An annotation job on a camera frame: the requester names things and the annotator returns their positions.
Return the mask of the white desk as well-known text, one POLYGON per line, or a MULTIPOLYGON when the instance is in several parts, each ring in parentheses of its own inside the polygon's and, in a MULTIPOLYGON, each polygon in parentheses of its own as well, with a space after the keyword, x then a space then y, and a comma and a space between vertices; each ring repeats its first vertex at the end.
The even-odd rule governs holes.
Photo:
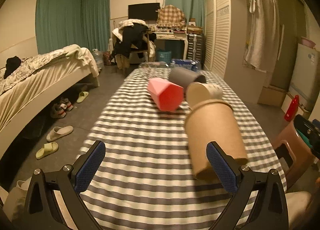
POLYGON ((188 53, 188 35, 185 32, 162 32, 156 31, 156 39, 158 40, 181 40, 184 42, 183 59, 187 58, 188 53))

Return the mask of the drawer storage tower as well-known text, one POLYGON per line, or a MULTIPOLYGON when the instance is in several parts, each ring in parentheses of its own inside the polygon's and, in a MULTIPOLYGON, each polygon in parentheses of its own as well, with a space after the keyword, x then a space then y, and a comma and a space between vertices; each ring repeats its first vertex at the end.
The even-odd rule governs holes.
POLYGON ((203 61, 203 34, 188 34, 188 49, 187 59, 196 60, 198 62, 203 61))

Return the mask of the white slipper near corner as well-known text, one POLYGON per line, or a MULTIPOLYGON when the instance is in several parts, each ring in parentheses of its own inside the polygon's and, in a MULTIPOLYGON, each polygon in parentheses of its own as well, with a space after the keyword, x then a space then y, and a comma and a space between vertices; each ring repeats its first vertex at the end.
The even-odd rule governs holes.
POLYGON ((30 182, 31 182, 31 177, 28 178, 27 180, 23 181, 23 180, 18 180, 17 183, 16 183, 16 187, 17 188, 20 188, 21 190, 23 191, 28 191, 28 188, 29 188, 29 185, 30 185, 30 182))

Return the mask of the hanging white towel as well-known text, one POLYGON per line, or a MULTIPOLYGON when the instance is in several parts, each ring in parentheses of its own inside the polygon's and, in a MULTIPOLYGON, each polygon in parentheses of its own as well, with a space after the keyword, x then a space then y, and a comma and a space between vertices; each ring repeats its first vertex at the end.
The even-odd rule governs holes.
POLYGON ((255 69, 273 72, 279 47, 279 12, 276 0, 251 0, 251 31, 245 61, 255 69))

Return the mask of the brown paper cup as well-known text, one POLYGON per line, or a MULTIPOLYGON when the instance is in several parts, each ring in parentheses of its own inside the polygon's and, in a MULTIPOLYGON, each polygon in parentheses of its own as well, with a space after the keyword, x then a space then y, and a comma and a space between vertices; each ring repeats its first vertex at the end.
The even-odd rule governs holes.
POLYGON ((185 119, 188 150, 193 176, 197 180, 217 178, 208 158, 206 146, 215 141, 239 165, 248 163, 245 144, 230 104, 219 99, 202 101, 192 107, 185 119))

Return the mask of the white paper cup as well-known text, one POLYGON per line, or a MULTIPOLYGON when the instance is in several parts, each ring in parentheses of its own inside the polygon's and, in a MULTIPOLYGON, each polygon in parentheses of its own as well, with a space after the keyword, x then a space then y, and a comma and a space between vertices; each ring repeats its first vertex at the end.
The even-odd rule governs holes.
POLYGON ((185 92, 185 99, 191 109, 203 101, 222 99, 222 97, 223 90, 217 84, 193 82, 187 87, 185 92))

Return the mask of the bed with white bedding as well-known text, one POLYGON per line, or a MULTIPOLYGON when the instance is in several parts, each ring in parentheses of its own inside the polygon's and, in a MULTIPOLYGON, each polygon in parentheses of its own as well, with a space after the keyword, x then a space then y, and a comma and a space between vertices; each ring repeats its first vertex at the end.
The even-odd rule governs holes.
POLYGON ((85 77, 98 87, 98 76, 89 49, 76 44, 24 60, 1 79, 1 154, 51 101, 85 77))

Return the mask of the grey cylindrical cup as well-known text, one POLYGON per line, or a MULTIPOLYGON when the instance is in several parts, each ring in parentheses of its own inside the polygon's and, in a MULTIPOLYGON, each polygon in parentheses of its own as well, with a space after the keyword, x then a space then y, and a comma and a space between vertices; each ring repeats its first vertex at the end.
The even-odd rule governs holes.
POLYGON ((206 83, 206 77, 195 71, 183 67, 174 67, 171 70, 168 81, 177 84, 186 92, 187 87, 193 82, 206 83))

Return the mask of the plaid cloth bundle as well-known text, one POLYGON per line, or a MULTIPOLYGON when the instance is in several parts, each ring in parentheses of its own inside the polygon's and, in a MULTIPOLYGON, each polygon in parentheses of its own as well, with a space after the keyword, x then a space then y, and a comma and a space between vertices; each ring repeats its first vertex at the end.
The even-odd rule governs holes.
POLYGON ((185 22, 185 13, 174 5, 167 5, 158 10, 158 27, 183 29, 185 22))

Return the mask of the teal laundry basket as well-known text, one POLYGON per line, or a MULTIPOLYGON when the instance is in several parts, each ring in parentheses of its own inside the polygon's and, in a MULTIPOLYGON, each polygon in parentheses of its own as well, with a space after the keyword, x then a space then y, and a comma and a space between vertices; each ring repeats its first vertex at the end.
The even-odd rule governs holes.
POLYGON ((171 59, 172 59, 172 51, 166 51, 166 50, 157 51, 157 60, 159 62, 165 62, 167 64, 170 64, 171 59))

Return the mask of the pink faceted cup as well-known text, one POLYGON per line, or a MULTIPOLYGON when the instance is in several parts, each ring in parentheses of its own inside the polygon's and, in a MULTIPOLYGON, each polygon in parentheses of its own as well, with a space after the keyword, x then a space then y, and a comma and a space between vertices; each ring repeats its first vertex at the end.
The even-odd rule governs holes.
POLYGON ((159 77, 149 79, 147 91, 161 111, 177 110, 184 99, 183 87, 159 77))

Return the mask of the white louvered wardrobe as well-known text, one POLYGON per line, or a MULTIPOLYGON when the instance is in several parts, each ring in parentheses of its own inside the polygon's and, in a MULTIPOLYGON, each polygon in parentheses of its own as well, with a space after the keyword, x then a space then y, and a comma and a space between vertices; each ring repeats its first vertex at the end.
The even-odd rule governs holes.
POLYGON ((204 68, 225 76, 230 31, 231 0, 205 0, 204 68))

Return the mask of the checkered tablecloth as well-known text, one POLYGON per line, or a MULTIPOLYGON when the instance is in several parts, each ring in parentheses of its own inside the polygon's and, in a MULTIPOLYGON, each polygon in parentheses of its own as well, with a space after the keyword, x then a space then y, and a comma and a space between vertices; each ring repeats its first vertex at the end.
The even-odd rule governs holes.
POLYGON ((81 153, 103 141, 106 154, 85 192, 103 229, 208 229, 229 200, 218 180, 196 180, 184 121, 189 106, 160 111, 147 91, 169 68, 132 71, 110 98, 81 153))

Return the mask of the green slipper under bed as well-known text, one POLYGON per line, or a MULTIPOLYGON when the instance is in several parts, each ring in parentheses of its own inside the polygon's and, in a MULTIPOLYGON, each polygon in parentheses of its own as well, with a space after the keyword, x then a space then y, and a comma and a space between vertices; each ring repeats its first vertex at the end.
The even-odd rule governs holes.
POLYGON ((78 99, 76 100, 77 103, 82 103, 89 95, 88 91, 81 91, 79 93, 78 99))

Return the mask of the black garment on bed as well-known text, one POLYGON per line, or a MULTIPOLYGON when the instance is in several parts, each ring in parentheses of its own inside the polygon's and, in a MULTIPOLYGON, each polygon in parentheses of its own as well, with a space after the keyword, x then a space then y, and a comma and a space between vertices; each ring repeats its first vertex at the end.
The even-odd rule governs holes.
POLYGON ((21 62, 18 56, 8 58, 5 65, 4 79, 11 75, 21 65, 21 62))

